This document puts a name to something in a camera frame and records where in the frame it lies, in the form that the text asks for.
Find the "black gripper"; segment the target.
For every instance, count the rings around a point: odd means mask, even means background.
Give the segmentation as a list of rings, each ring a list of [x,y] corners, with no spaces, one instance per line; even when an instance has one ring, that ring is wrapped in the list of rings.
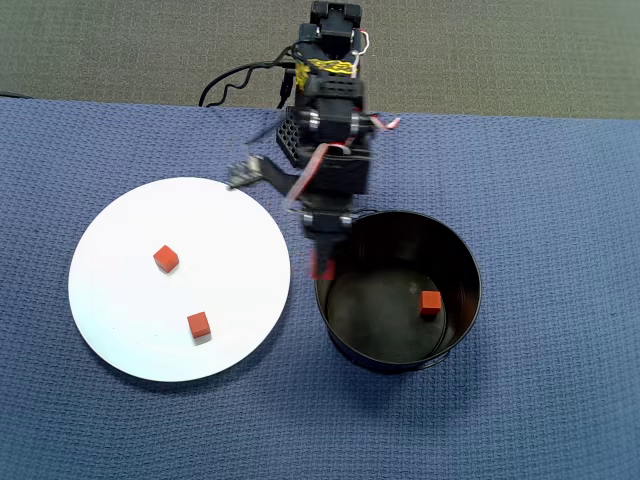
[[[314,239],[314,265],[327,268],[334,259],[336,248],[351,229],[353,223],[353,196],[348,194],[303,194],[303,231],[307,238]]]

